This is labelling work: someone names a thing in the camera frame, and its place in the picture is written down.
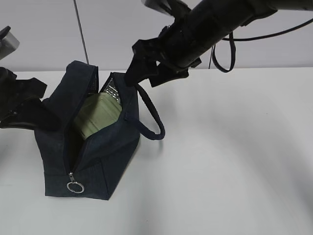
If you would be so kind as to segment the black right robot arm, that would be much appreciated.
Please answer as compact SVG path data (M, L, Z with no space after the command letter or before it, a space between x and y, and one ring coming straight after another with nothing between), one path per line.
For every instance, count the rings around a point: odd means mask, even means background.
M238 27L279 10L313 9L311 0L202 0L193 9L181 0L144 0L142 4L172 16L174 22L156 38L133 45L134 56L124 77L128 86L145 79L155 87L187 78L189 68L198 66L200 57L224 38L230 41L234 61L233 31Z

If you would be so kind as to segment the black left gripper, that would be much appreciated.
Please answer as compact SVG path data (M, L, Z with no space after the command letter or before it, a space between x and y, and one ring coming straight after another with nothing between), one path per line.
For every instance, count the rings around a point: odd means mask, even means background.
M46 89L47 84L37 78L17 80L16 74L1 67L0 127L57 131L60 119L40 100Z

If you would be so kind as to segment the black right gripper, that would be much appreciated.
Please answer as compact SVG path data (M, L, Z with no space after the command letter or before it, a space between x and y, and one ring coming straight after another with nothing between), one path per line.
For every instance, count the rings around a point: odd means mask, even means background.
M201 46L186 24L166 26L156 38L138 40L124 80L134 86L148 79L151 87L187 78L189 68L201 63Z

